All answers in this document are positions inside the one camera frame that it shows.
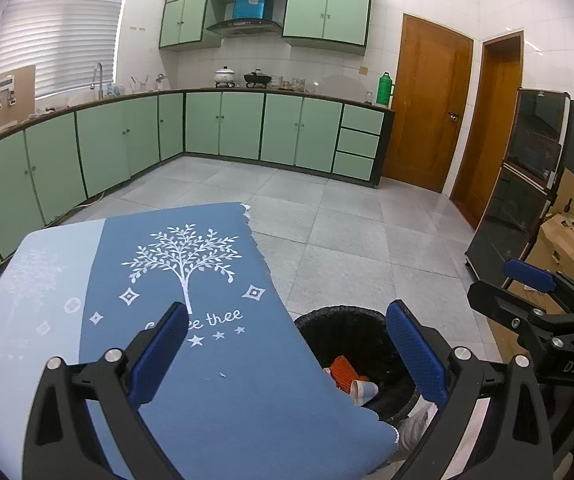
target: black trash bag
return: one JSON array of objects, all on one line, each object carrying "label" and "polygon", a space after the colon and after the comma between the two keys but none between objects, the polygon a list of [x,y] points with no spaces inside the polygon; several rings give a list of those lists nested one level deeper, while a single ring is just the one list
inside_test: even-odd
[{"label": "black trash bag", "polygon": [[294,322],[323,368],[344,355],[359,375],[378,386],[378,395],[364,407],[394,425],[406,418],[419,393],[394,344],[385,317],[358,306],[327,306]]}]

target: door frame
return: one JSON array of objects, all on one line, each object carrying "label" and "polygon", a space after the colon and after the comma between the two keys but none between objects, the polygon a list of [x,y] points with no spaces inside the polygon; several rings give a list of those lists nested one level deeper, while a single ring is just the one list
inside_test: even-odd
[{"label": "door frame", "polygon": [[[438,23],[430,22],[429,20],[426,20],[424,18],[414,16],[413,14],[408,14],[407,12],[403,12],[403,27],[402,27],[402,31],[400,33],[400,48],[398,49],[398,63],[396,65],[396,79],[394,81],[394,85],[395,85],[394,89],[398,88],[398,75],[400,74],[400,65],[401,65],[401,58],[402,58],[401,53],[402,53],[402,49],[403,49],[403,42],[405,41],[405,34],[407,32],[407,23],[409,22],[410,19],[426,23],[427,25],[432,25],[433,27],[446,30],[447,32],[451,32],[453,34],[458,34],[459,36],[462,36],[463,38],[468,40],[468,43],[470,46],[470,49],[469,49],[469,56],[470,56],[469,81],[471,82],[472,81],[472,64],[474,63],[474,41],[475,40],[473,38],[470,38],[469,36],[466,36],[462,32],[459,32],[458,30],[454,30],[452,28],[445,27],[444,25],[439,25]],[[467,95],[465,95],[465,108],[466,107],[467,107]],[[393,134],[394,134],[394,124],[396,123],[396,113],[394,110],[394,96],[392,96],[392,98],[391,98],[391,102],[389,104],[389,109],[394,112],[394,120],[391,124],[391,135],[390,135],[389,141],[387,143],[387,150],[389,149],[389,143],[391,142],[391,138],[393,137]],[[442,176],[443,184],[442,184],[441,190],[445,187],[445,182],[447,181],[447,176],[449,175],[449,169],[451,168],[452,161],[454,160],[454,153],[456,152],[456,145],[458,144],[458,139],[461,136],[461,129],[462,129],[462,120],[461,120],[461,126],[460,126],[459,131],[458,131],[458,135],[456,135],[456,137],[454,138],[454,142],[452,142],[452,146],[450,147],[450,151],[451,151],[451,156],[449,158],[450,163],[446,165],[445,174],[443,174],[443,176]]]},{"label": "door frame", "polygon": [[[483,78],[482,78],[482,73],[483,73],[483,68],[485,66],[485,51],[487,48],[489,48],[490,46],[492,46],[493,44],[499,43],[500,41],[505,41],[505,40],[511,40],[512,38],[520,38],[520,46],[521,46],[521,53],[520,53],[520,72],[521,72],[521,84],[523,82],[523,62],[525,60],[525,32],[524,30],[515,30],[513,32],[509,32],[508,34],[504,34],[502,36],[498,36],[497,38],[492,38],[491,40],[487,40],[484,41],[482,44],[482,49],[481,49],[481,54],[480,54],[480,70],[478,71],[478,85],[476,87],[476,102],[474,104],[474,113],[472,114],[472,122],[470,123],[470,134],[467,137],[467,143],[465,144],[465,149],[462,152],[462,158],[461,158],[461,163],[459,164],[458,167],[458,174],[456,175],[456,180],[454,181],[454,185],[452,186],[452,190],[450,191],[450,200],[452,202],[454,202],[454,193],[456,191],[456,188],[459,184],[462,183],[463,179],[465,179],[465,175],[463,173],[463,162],[465,161],[465,157],[467,155],[467,151],[469,149],[472,148],[472,142],[473,141],[473,137],[472,137],[472,127],[474,126],[474,124],[476,124],[478,121],[482,120],[482,115],[483,115],[483,111],[482,111],[482,101],[480,98],[481,92],[480,92],[480,88],[481,85],[483,84]],[[498,180],[498,175],[500,174],[500,170],[502,168],[502,164],[501,167],[498,168],[498,173],[496,175],[496,180]],[[472,218],[467,218],[467,216],[465,214],[462,213],[463,217],[465,218],[465,220],[467,220],[467,222],[472,225],[472,227],[474,227],[474,229],[477,228],[478,224],[474,226],[474,223],[476,222],[472,222]]]}]

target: bottle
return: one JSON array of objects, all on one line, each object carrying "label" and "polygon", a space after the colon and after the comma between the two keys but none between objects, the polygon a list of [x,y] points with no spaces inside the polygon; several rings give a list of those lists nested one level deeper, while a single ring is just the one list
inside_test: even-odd
[{"label": "bottle", "polygon": [[391,77],[389,72],[385,72],[380,79],[378,79],[378,92],[376,94],[376,102],[379,105],[389,105],[389,96],[391,95]]}]

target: window blind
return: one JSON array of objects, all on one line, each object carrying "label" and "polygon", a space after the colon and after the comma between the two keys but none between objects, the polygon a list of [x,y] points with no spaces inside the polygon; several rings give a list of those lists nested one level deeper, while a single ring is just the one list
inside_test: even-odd
[{"label": "window blind", "polygon": [[8,0],[0,74],[34,64],[36,97],[89,85],[97,62],[112,81],[122,1]]}]

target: orange item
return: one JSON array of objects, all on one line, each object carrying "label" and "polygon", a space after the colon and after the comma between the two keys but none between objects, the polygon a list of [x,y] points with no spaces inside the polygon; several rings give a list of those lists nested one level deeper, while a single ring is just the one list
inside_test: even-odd
[{"label": "orange item", "polygon": [[344,355],[340,355],[334,359],[334,362],[329,367],[329,371],[331,372],[333,380],[336,381],[336,386],[346,394],[350,391],[352,381],[369,381],[369,377],[356,373],[356,370],[353,369],[352,364]]}]

